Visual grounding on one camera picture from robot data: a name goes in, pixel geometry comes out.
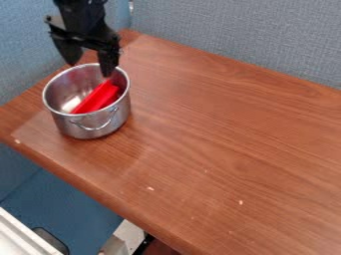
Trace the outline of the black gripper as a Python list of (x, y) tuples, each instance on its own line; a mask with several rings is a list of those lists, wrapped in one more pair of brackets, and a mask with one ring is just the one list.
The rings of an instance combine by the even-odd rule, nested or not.
[(65, 61), (75, 66), (83, 56), (83, 48), (98, 51), (103, 76), (107, 78), (119, 65), (119, 35), (106, 22), (108, 0), (53, 0), (56, 16), (47, 15), (49, 35)]

